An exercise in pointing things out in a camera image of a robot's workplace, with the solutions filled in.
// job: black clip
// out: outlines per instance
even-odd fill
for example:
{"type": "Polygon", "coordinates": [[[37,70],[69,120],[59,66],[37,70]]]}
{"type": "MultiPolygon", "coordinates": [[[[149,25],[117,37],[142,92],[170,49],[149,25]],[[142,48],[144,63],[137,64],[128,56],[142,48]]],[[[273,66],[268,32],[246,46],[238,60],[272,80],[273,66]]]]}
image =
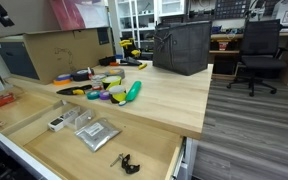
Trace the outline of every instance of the black clip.
{"type": "Polygon", "coordinates": [[[128,161],[131,159],[131,155],[127,155],[122,160],[122,168],[125,169],[126,174],[134,174],[140,171],[140,165],[129,165],[128,161]]]}

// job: plastic bag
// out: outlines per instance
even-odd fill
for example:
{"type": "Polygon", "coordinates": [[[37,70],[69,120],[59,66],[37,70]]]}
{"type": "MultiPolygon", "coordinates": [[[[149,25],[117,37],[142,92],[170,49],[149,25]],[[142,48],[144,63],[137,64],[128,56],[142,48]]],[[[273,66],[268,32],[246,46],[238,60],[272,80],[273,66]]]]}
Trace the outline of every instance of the plastic bag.
{"type": "Polygon", "coordinates": [[[121,130],[110,124],[107,119],[101,118],[75,132],[84,143],[96,152],[110,139],[120,133],[121,130]]]}

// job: wooden workbench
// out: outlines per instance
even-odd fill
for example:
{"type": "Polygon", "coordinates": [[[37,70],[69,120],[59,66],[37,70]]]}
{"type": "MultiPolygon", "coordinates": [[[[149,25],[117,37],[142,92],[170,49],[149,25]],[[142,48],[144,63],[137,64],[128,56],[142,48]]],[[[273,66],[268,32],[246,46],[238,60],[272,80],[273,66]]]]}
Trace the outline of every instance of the wooden workbench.
{"type": "MultiPolygon", "coordinates": [[[[142,89],[134,102],[125,107],[112,105],[100,100],[89,101],[85,96],[65,96],[55,92],[72,86],[82,86],[89,82],[72,82],[68,85],[39,85],[29,81],[9,78],[7,82],[24,89],[30,89],[56,96],[60,99],[92,107],[98,111],[123,114],[139,122],[182,136],[199,139],[206,109],[212,65],[208,70],[192,76],[183,76],[160,68],[152,67],[152,62],[139,71],[137,67],[125,66],[126,78],[122,85],[130,89],[135,81],[142,82],[142,89]]],[[[95,73],[104,73],[112,67],[96,67],[95,73]]]]}
{"type": "MultiPolygon", "coordinates": [[[[18,98],[0,108],[0,117],[7,122],[6,127],[0,128],[0,144],[8,148],[16,145],[18,149],[13,152],[27,153],[37,160],[35,164],[41,163],[61,179],[170,179],[177,162],[181,163],[183,137],[200,138],[212,67],[192,76],[152,67],[151,62],[143,70],[123,67],[126,78],[122,85],[127,90],[134,81],[142,82],[137,98],[123,107],[110,101],[87,100],[85,95],[55,93],[89,81],[54,86],[9,78],[7,82],[16,87],[4,93],[14,92],[18,98]],[[59,106],[60,100],[68,104],[59,106]],[[48,122],[76,105],[93,109],[96,119],[105,117],[122,132],[92,153],[74,130],[48,130],[48,122]],[[131,154],[131,163],[140,164],[140,172],[127,175],[120,165],[109,167],[119,153],[131,154]]],[[[112,68],[94,68],[96,74],[109,69],[112,68]]]]}

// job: chair wheel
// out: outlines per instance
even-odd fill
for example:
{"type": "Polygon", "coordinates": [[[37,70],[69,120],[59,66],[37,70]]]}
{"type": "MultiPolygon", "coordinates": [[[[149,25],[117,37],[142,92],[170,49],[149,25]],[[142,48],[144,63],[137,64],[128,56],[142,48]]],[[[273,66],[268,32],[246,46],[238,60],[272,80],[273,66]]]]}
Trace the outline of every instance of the chair wheel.
{"type": "Polygon", "coordinates": [[[276,89],[271,90],[271,94],[276,94],[276,89]]]}

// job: pink object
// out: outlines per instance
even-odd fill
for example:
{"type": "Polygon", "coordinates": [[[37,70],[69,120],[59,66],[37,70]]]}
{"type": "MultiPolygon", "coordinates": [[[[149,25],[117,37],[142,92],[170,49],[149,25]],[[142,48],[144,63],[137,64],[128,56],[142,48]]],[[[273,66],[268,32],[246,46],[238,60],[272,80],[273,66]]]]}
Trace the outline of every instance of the pink object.
{"type": "Polygon", "coordinates": [[[62,30],[85,29],[83,18],[75,4],[81,0],[50,0],[62,30]]]}
{"type": "Polygon", "coordinates": [[[108,27],[101,0],[50,0],[62,30],[108,27]]]}

